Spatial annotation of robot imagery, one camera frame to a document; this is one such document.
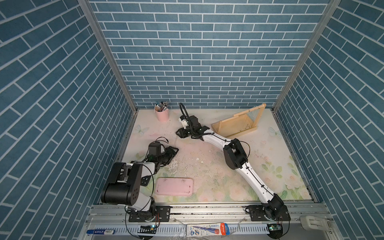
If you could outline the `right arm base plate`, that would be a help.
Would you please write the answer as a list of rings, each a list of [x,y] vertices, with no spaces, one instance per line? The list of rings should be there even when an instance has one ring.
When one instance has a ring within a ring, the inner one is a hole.
[[[262,221],[290,221],[291,217],[288,212],[288,208],[283,205],[277,210],[265,208],[262,205],[249,205],[244,208],[244,211],[250,215],[252,222]]]

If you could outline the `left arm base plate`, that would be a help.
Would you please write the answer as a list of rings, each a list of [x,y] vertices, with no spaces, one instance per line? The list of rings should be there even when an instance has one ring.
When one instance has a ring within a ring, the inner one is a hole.
[[[169,222],[171,207],[170,206],[151,206],[148,211],[139,211],[128,208],[130,223],[147,222]]]

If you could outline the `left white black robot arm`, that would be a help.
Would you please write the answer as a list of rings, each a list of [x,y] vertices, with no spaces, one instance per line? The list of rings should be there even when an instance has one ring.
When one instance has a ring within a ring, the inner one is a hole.
[[[126,213],[137,216],[141,221],[151,221],[156,216],[156,202],[152,195],[140,192],[160,168],[171,163],[179,152],[178,148],[164,146],[168,139],[159,137],[149,144],[142,161],[114,163],[101,193],[101,202],[109,205],[124,205]]]

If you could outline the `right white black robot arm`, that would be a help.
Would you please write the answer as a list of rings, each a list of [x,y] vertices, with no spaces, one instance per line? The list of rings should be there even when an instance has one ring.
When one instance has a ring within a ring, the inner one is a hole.
[[[250,154],[245,152],[242,141],[225,138],[209,127],[202,126],[196,116],[188,114],[183,103],[179,103],[179,107],[182,113],[180,122],[183,126],[176,131],[179,138],[191,137],[221,149],[227,166],[239,173],[259,197],[266,219],[274,221],[280,219],[283,214],[288,214],[284,201],[263,182],[249,164]]]

